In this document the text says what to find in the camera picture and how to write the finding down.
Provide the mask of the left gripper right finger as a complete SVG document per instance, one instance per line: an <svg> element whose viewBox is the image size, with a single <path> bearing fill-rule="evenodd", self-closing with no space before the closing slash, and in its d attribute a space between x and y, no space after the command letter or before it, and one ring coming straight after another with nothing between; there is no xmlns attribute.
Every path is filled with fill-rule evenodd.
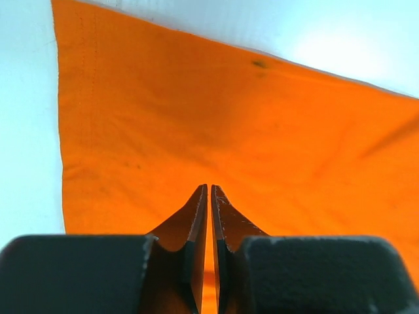
<svg viewBox="0 0 419 314"><path fill-rule="evenodd" d="M395 248L371 236L271 236L211 188L219 313L417 313Z"/></svg>

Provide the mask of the orange t shirt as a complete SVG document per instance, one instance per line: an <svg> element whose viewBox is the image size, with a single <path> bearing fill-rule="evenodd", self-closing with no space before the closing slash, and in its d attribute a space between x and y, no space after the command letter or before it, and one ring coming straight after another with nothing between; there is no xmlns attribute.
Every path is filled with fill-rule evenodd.
<svg viewBox="0 0 419 314"><path fill-rule="evenodd" d="M217 185L270 236L385 239L418 292L417 99L83 1L52 13L69 234L148 234L206 185L219 313Z"/></svg>

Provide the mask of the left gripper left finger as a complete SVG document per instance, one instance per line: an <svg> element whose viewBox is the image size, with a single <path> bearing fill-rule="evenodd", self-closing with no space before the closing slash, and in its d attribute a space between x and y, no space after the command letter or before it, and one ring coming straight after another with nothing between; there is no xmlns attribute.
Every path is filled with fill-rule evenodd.
<svg viewBox="0 0 419 314"><path fill-rule="evenodd" d="M208 188L145 235L25 235L1 251L2 313L199 313Z"/></svg>

